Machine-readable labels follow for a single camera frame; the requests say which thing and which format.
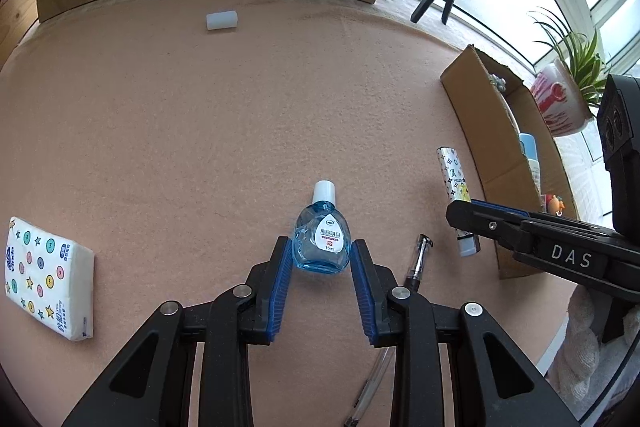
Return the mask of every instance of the black camera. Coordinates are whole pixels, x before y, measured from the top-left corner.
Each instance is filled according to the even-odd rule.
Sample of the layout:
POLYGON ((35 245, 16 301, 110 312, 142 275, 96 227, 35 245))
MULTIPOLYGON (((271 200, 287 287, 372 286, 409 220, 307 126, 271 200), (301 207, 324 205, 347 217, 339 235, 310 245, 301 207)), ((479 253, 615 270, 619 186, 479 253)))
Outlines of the black camera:
POLYGON ((598 111, 604 165, 611 175, 613 228, 640 246, 640 84, 610 74, 598 111))

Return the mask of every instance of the red and white pot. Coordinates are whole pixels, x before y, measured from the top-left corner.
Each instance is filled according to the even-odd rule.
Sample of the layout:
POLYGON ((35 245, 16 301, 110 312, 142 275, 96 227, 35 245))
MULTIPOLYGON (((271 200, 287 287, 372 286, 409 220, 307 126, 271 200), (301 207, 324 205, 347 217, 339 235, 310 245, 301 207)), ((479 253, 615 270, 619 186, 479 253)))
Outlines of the red and white pot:
POLYGON ((580 89, 559 58, 538 73, 531 94, 552 136, 580 132, 593 118, 580 89))

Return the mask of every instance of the blue plastic bottle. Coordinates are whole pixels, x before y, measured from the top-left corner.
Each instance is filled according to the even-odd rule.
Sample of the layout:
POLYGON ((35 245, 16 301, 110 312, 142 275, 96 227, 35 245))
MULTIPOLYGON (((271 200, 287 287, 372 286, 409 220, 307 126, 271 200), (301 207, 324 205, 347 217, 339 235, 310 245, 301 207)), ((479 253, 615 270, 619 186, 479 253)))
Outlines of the blue plastic bottle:
POLYGON ((335 186, 322 180, 314 199, 296 221, 293 261, 298 268, 319 273, 338 273, 349 264, 351 233, 335 208, 335 186))

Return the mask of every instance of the white foam block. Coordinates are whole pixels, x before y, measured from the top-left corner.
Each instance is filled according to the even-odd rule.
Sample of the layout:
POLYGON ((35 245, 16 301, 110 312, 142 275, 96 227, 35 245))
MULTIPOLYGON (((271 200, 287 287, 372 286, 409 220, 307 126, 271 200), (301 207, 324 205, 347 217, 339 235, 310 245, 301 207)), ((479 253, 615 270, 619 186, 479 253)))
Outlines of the white foam block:
POLYGON ((4 291, 70 341, 94 336, 94 252, 18 217, 9 222, 4 291))
POLYGON ((217 12, 207 15, 207 30, 222 30, 238 26, 238 14, 235 10, 230 12, 217 12))

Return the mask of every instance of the clear tube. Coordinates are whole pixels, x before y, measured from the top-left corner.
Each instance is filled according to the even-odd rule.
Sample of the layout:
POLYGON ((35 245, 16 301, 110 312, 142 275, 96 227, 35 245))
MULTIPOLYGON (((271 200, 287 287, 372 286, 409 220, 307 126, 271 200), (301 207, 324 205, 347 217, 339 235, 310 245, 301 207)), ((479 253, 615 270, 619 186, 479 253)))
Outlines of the clear tube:
POLYGON ((396 347, 381 347, 378 352, 376 362, 374 362, 371 372, 367 377, 366 382, 360 391, 360 396, 356 400, 353 406, 351 415, 344 421, 344 427, 355 427, 361 420, 365 411, 369 407, 371 400, 373 399, 382 378, 385 376, 386 369, 389 367, 391 359, 396 353, 396 347))

